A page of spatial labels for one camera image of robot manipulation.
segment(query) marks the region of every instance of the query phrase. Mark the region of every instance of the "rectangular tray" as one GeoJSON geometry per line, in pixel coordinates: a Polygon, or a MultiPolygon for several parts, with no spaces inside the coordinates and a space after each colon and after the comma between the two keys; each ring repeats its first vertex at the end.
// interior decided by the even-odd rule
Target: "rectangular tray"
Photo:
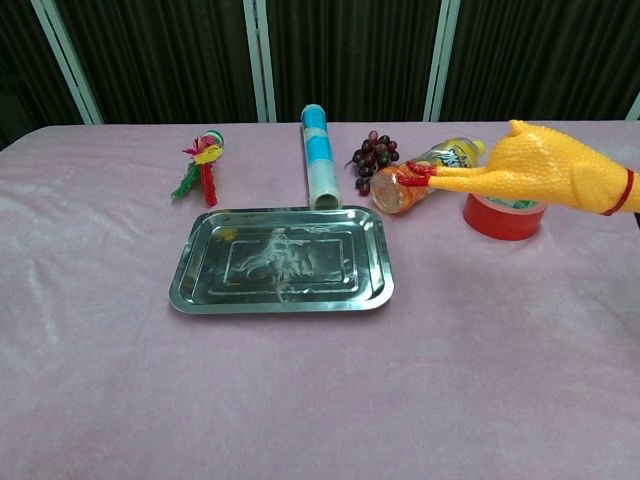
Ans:
{"type": "Polygon", "coordinates": [[[185,313],[369,310],[393,293],[382,220],[362,207],[197,218],[169,298],[185,313]]]}

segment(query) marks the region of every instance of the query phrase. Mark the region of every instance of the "plastic bottle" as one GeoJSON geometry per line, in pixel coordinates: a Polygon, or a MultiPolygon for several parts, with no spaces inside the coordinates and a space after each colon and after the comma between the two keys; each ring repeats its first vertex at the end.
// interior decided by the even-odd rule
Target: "plastic bottle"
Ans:
{"type": "MultiPolygon", "coordinates": [[[[439,143],[429,151],[412,159],[420,165],[474,168],[484,153],[484,144],[479,140],[452,138],[439,143]]],[[[398,182],[398,176],[416,176],[406,163],[390,165],[376,173],[371,179],[371,196],[384,213],[402,213],[434,191],[429,187],[407,187],[398,182]]]]}

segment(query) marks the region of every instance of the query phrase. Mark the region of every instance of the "roll of tape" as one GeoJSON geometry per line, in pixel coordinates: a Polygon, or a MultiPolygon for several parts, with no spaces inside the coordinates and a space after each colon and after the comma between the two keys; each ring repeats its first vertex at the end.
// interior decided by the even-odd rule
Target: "roll of tape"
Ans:
{"type": "Polygon", "coordinates": [[[499,240],[524,240],[538,231],[547,205],[469,194],[464,219],[478,232],[499,240]]]}

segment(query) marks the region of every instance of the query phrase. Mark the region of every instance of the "green curtain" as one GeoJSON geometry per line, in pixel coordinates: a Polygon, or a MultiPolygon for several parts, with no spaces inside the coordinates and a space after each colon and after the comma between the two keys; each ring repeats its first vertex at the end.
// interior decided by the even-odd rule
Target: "green curtain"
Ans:
{"type": "Polygon", "coordinates": [[[463,0],[440,120],[623,119],[637,0],[463,0]]]}
{"type": "Polygon", "coordinates": [[[278,121],[421,120],[439,0],[268,0],[278,121]]]}
{"type": "Polygon", "coordinates": [[[105,122],[256,121],[240,0],[57,0],[105,122]]]}
{"type": "Polygon", "coordinates": [[[29,0],[0,0],[0,148],[31,130],[82,123],[29,0]]]}

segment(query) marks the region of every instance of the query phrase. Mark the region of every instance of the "yellow rubber chicken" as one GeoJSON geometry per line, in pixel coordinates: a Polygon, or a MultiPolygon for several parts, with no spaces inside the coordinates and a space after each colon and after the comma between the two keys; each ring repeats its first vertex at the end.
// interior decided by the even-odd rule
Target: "yellow rubber chicken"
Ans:
{"type": "MultiPolygon", "coordinates": [[[[611,215],[640,212],[638,174],[548,127],[511,120],[511,132],[489,155],[486,167],[412,165],[422,185],[506,199],[537,200],[611,215]]],[[[403,177],[405,185],[419,179],[403,177]]]]}

